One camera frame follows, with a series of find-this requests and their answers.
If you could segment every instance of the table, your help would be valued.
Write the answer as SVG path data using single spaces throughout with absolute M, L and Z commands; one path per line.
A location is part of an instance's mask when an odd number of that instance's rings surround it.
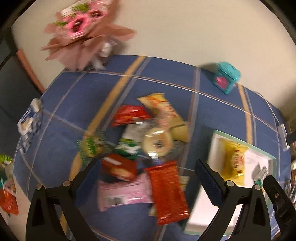
M 116 109 L 123 104 L 139 105 L 136 98 L 162 92 L 189 123 L 191 140 L 178 161 L 180 173 L 192 176 L 186 189 L 189 203 L 197 192 L 195 161 L 207 158 L 215 129 L 276 157 L 275 178 L 283 187 L 290 179 L 291 155 L 282 150 L 274 117 L 265 102 L 239 84 L 225 95 L 211 84 L 213 75 L 180 62 L 129 55 L 115 55 L 106 71 L 64 70 L 42 96 L 41 129 L 34 136 L 30 149 L 24 155 L 19 151 L 15 154 L 14 175 L 19 185 L 31 199 L 38 183 L 55 187 L 73 179 L 81 167 L 76 140 L 99 128 L 105 130 L 110 144 L 116 144 L 123 132 L 123 127 L 110 126 Z M 275 107 L 273 111 L 280 122 L 284 122 L 281 112 Z M 90 180 L 99 177 L 95 170 L 91 175 Z M 156 218 L 147 216 L 151 204 L 126 205 L 99 212 L 97 182 L 78 193 L 76 205 L 100 240 L 198 239 L 198 236 L 184 234 L 176 223 L 158 227 Z M 278 227 L 272 207 L 268 209 L 274 235 Z

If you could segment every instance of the pink snack package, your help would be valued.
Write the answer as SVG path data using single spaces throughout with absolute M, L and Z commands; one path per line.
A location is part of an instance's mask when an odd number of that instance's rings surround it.
M 134 203 L 151 203 L 151 184 L 146 173 L 133 182 L 105 183 L 99 180 L 98 205 L 100 211 L 109 207 Z

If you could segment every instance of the blue gripper pad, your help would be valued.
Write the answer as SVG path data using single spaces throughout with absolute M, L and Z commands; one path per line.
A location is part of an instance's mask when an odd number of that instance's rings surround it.
M 211 203 L 219 208 L 222 207 L 222 190 L 200 160 L 196 161 L 195 173 L 199 177 L 200 183 L 207 193 Z

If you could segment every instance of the silver screw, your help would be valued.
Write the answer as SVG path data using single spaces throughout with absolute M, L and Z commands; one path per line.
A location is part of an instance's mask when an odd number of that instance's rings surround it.
M 68 186 L 70 186 L 71 185 L 71 182 L 70 181 L 65 181 L 64 183 L 63 183 L 63 186 L 64 187 L 68 187 Z
M 41 183 L 38 183 L 37 186 L 36 186 L 36 189 L 37 190 L 40 190 L 41 188 L 42 188 L 42 184 Z
M 260 187 L 259 185 L 257 185 L 257 184 L 254 186 L 254 188 L 255 188 L 256 190 L 260 190 L 260 189 L 261 189 L 261 187 Z
M 229 187 L 233 187 L 234 186 L 234 182 L 233 181 L 227 181 L 226 184 Z

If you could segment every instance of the beige wall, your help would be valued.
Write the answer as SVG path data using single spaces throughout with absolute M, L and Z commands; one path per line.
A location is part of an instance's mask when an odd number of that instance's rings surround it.
M 42 31 L 54 13 L 73 0 L 37 0 L 14 24 L 23 48 L 44 87 L 63 66 L 44 59 Z M 241 84 L 260 92 L 288 116 L 296 96 L 296 46 L 259 0 L 122 0 L 115 23 L 138 31 L 123 54 L 146 55 L 191 65 L 228 61 L 242 73 Z

